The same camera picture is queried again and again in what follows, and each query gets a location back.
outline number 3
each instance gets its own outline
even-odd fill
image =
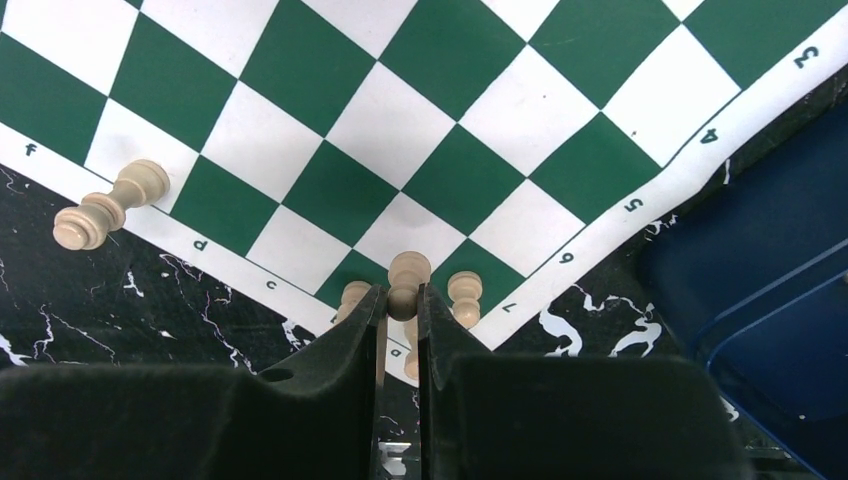
[[[795,65],[797,65],[798,68],[804,68],[804,62],[806,62],[807,60],[809,60],[813,57],[818,57],[818,56],[819,56],[819,49],[818,48],[807,47],[804,50],[804,53],[800,57],[795,59]]]

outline white square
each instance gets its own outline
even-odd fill
[[[525,42],[542,26],[559,0],[483,0]]]
[[[380,57],[416,2],[418,0],[303,0],[374,58]]]
[[[114,100],[107,100],[85,167],[115,181],[122,168],[138,159],[153,160],[165,169],[171,189],[155,205],[170,212],[194,168],[197,152]]]
[[[583,226],[574,214],[525,180],[470,238],[527,277]]]
[[[315,294],[348,252],[350,247],[340,240],[280,206],[247,258]]]
[[[681,22],[704,3],[704,0],[663,0],[665,6]]]
[[[737,92],[736,83],[681,25],[636,68],[604,113],[664,167]]]
[[[320,135],[238,82],[202,153],[281,202],[319,145]]]
[[[123,0],[9,0],[3,32],[109,95],[137,16]]]
[[[589,99],[527,46],[459,123],[530,175],[597,113]]]
[[[145,0],[141,11],[238,77],[277,0]]]
[[[423,253],[435,270],[464,240],[465,235],[399,193],[354,249],[383,268],[389,268],[397,254],[414,250]]]
[[[327,140],[401,189],[454,124],[447,114],[377,63]]]

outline number 4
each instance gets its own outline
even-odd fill
[[[806,62],[807,60],[809,60],[813,57],[818,57],[818,56],[819,56],[819,49],[818,48],[807,47],[804,50],[804,53],[802,53],[800,57],[795,59],[795,65],[797,65],[798,68],[804,68],[804,62]]]
[[[711,128],[711,129],[707,130],[707,134],[704,135],[703,138],[701,138],[701,143],[703,143],[703,144],[713,143],[716,140],[718,140],[718,135],[716,135],[716,133],[715,133],[715,128]]]

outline chess pawn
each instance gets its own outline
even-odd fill
[[[453,316],[465,328],[480,321],[483,281],[474,272],[459,272],[448,279],[448,297],[453,300]]]
[[[403,324],[403,335],[409,342],[410,351],[403,363],[403,373],[412,380],[418,380],[418,316]]]
[[[342,303],[339,306],[339,312],[336,314],[336,321],[333,322],[334,325],[343,322],[350,315],[350,312],[359,305],[362,297],[368,293],[369,288],[371,288],[371,285],[361,281],[350,282],[345,286],[344,291],[342,291]]]
[[[418,252],[403,252],[389,265],[389,316],[405,322],[417,313],[418,285],[430,281],[430,261]]]
[[[136,160],[120,172],[112,191],[90,193],[78,207],[62,209],[53,220],[53,238],[68,250],[93,250],[124,226],[127,209],[158,201],[171,188],[168,174],[150,160]]]

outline fallen chess pawn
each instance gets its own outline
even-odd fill
[[[53,238],[68,250],[93,250],[106,241],[106,235],[124,226],[127,209],[149,205],[168,193],[168,174],[150,160],[136,160],[120,172],[112,191],[90,193],[78,207],[56,214]]]

